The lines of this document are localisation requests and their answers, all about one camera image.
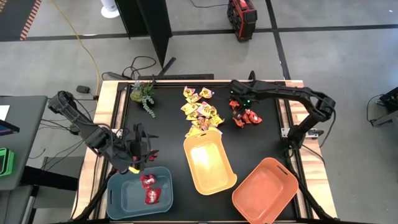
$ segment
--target plastic bin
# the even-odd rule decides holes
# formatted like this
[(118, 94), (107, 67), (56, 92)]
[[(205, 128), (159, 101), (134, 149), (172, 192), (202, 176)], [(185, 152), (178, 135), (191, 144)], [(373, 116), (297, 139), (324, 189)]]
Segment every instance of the plastic bin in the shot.
[(235, 185), (238, 178), (226, 157), (220, 132), (204, 131), (186, 138), (184, 151), (199, 193), (211, 195)]
[(298, 189), (291, 172), (276, 159), (266, 158), (232, 193), (232, 202), (249, 223), (273, 223)]
[[(151, 187), (162, 189), (159, 203), (145, 204), (146, 189), (142, 187), (140, 176), (153, 174), (156, 184)], [(106, 212), (113, 220), (137, 217), (153, 213), (167, 212), (173, 204), (172, 176), (164, 167), (145, 168), (139, 174), (114, 174), (108, 182)]]

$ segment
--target potted plant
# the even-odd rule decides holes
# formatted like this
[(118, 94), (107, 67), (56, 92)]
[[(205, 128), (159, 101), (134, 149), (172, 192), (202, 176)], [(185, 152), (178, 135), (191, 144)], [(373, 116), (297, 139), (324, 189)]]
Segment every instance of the potted plant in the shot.
[(149, 82), (136, 81), (132, 86), (132, 92), (130, 98), (138, 103), (142, 103), (142, 107), (155, 118), (155, 113), (149, 108), (148, 102), (153, 105), (154, 99), (151, 97), (153, 95), (152, 88), (153, 84)]

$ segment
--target yellow tray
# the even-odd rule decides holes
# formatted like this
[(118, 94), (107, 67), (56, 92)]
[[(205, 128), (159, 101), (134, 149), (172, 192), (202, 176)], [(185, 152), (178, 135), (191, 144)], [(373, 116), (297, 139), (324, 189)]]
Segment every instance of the yellow tray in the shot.
[(203, 195), (211, 195), (231, 188), (237, 180), (226, 157), (221, 133), (204, 131), (184, 141), (193, 183)]

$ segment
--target blue tray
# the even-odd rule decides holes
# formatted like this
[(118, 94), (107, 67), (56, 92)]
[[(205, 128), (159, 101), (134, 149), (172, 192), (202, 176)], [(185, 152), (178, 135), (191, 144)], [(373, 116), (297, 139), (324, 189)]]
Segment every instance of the blue tray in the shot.
[[(159, 203), (145, 204), (146, 189), (142, 187), (140, 176), (153, 174), (156, 184), (151, 187), (162, 189)], [(114, 174), (108, 182), (108, 202), (106, 212), (113, 220), (137, 217), (153, 213), (167, 212), (173, 204), (173, 184), (170, 171), (164, 167), (146, 168), (139, 174)]]

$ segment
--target orange tray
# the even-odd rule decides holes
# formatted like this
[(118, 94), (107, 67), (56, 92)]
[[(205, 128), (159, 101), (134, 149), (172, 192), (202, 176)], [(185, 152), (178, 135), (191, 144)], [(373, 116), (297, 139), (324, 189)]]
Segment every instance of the orange tray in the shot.
[(184, 151), (199, 193), (211, 195), (235, 185), (238, 178), (226, 157), (220, 132), (209, 130), (186, 138)]
[(252, 224), (273, 223), (299, 189), (294, 175), (266, 158), (232, 193), (232, 202)]

